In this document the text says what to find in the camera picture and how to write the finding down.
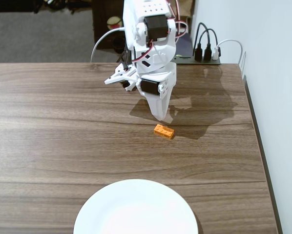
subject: plug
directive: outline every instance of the plug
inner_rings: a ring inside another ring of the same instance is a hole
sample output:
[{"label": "plug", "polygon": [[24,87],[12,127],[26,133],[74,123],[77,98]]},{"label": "plug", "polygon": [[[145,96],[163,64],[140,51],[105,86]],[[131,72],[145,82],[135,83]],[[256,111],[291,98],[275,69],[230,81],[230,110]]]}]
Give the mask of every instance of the plug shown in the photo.
[{"label": "plug", "polygon": [[203,58],[203,49],[201,48],[201,43],[198,43],[197,49],[195,50],[195,60],[201,61]]},{"label": "plug", "polygon": [[215,47],[214,51],[213,51],[212,59],[213,60],[218,60],[218,58],[219,58],[219,47]]},{"label": "plug", "polygon": [[205,48],[205,53],[204,53],[204,60],[210,61],[212,56],[212,51],[211,51],[211,44],[208,43],[207,47]]}]

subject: floor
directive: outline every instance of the floor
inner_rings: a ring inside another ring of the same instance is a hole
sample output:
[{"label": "floor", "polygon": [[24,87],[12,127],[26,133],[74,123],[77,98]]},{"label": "floor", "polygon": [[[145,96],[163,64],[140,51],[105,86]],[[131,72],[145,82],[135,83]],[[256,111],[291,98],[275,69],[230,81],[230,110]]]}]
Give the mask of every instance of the floor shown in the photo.
[{"label": "floor", "polygon": [[[89,62],[94,45],[92,11],[0,13],[0,62]],[[116,61],[113,49],[94,61]]]}]

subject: wooden table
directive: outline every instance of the wooden table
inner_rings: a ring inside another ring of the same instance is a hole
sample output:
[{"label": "wooden table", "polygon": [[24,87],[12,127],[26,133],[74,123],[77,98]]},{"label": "wooden table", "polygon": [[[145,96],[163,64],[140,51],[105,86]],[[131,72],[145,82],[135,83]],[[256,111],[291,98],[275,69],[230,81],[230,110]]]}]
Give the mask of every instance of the wooden table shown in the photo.
[{"label": "wooden table", "polygon": [[0,64],[0,234],[68,234],[100,188],[143,178],[177,191],[199,234],[274,234],[240,69],[179,65],[163,124],[104,85],[116,64]]}]

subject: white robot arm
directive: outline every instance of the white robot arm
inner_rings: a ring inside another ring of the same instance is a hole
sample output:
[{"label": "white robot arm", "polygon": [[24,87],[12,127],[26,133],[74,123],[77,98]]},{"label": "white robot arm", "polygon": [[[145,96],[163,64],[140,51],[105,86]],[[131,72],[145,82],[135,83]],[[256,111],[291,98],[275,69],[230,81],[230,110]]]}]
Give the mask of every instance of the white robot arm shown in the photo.
[{"label": "white robot arm", "polygon": [[166,0],[125,0],[125,62],[105,84],[135,86],[146,97],[151,113],[163,120],[176,83],[175,21]]}]

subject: power strip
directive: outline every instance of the power strip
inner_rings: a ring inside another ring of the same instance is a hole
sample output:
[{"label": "power strip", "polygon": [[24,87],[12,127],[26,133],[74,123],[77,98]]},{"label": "power strip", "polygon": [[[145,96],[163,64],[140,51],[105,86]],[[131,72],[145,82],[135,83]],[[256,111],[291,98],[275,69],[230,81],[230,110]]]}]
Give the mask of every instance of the power strip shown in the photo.
[{"label": "power strip", "polygon": [[171,60],[171,62],[175,62],[176,64],[200,64],[200,65],[220,65],[220,58],[217,60],[210,60],[205,61],[204,57],[201,61],[196,61],[194,56],[174,56],[174,58]]}]

